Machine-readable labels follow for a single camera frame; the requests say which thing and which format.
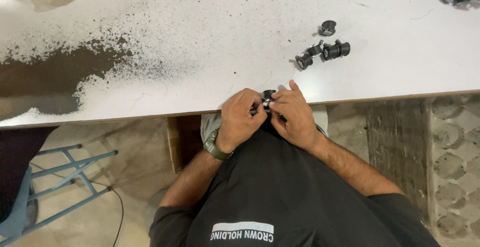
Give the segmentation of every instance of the man's right hand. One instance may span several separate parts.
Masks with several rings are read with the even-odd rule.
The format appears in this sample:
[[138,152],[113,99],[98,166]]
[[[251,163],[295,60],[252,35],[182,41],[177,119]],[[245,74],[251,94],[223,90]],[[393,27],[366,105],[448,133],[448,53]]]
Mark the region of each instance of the man's right hand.
[[291,144],[309,152],[324,136],[317,130],[312,109],[294,80],[290,80],[290,88],[272,94],[272,98],[276,99],[276,102],[269,103],[272,125]]

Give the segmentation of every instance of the wooden board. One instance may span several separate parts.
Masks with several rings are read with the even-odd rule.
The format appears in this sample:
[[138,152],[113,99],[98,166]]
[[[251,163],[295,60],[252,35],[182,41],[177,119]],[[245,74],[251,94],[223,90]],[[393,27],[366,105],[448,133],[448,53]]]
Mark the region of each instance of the wooden board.
[[178,173],[203,149],[200,135],[201,115],[169,117],[167,136],[174,173]]
[[395,182],[429,224],[431,138],[425,99],[367,105],[370,164]]

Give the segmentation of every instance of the circular mark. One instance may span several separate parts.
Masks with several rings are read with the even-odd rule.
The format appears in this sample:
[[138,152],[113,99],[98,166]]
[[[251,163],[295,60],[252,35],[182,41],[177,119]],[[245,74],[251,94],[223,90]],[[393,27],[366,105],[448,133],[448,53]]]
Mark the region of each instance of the circular mark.
[[474,128],[466,136],[474,145],[480,146],[480,127]]
[[437,175],[444,179],[459,179],[465,174],[463,159],[450,152],[438,157],[433,166]]
[[475,191],[469,193],[468,195],[470,202],[475,206],[480,208],[480,188],[477,188]]
[[433,134],[434,143],[444,149],[457,149],[464,141],[463,128],[456,124],[443,124],[437,127]]
[[431,103],[431,111],[441,119],[453,118],[462,112],[462,100],[459,96],[441,96]]
[[466,164],[466,171],[476,175],[480,179],[480,157],[477,156]]
[[437,221],[438,231],[448,238],[464,237],[467,231],[467,220],[455,213],[447,213]]
[[480,117],[480,95],[473,95],[465,102],[465,108]]
[[477,236],[477,238],[480,238],[480,219],[476,220],[475,222],[470,224],[470,229],[472,232]]
[[438,188],[435,198],[444,208],[461,209],[465,206],[465,190],[457,184],[447,183]]

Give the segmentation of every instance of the green watch strap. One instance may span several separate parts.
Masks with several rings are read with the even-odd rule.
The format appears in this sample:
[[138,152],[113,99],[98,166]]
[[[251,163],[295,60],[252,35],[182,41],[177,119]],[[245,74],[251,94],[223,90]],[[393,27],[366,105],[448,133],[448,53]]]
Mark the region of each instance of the green watch strap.
[[205,140],[205,143],[203,144],[203,148],[206,149],[215,159],[219,160],[227,160],[233,152],[231,153],[225,153],[220,151],[216,146],[215,146],[215,139],[217,138],[218,134],[218,129],[210,133],[208,138]]

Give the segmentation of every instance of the finger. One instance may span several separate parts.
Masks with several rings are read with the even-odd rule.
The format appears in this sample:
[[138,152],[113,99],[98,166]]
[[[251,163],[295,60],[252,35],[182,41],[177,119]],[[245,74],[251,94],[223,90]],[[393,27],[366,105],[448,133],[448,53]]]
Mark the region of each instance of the finger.
[[288,103],[278,103],[278,102],[270,102],[268,104],[268,107],[271,110],[274,110],[277,113],[288,115],[289,112],[291,112],[292,107]]
[[257,113],[253,116],[252,121],[258,124],[258,127],[267,119],[267,112],[265,111],[263,104],[257,106]]
[[289,85],[290,85],[290,89],[291,89],[291,90],[293,90],[293,91],[300,91],[299,86],[295,83],[294,80],[290,80]]
[[287,134],[287,128],[285,127],[285,122],[280,118],[280,114],[276,111],[272,111],[272,119],[270,120],[272,123],[273,127],[279,133],[282,137],[285,138]]
[[281,96],[278,99],[275,100],[276,103],[290,103],[293,104],[296,102],[295,96],[292,95],[286,95],[286,96]]
[[245,93],[238,100],[242,106],[248,106],[250,108],[252,104],[259,105],[262,102],[260,93],[251,89],[244,89]]
[[287,96],[287,95],[292,95],[294,94],[294,92],[292,90],[280,90],[278,92],[275,92],[275,93],[272,93],[272,98],[274,100],[278,99],[279,97],[282,97],[282,96]]

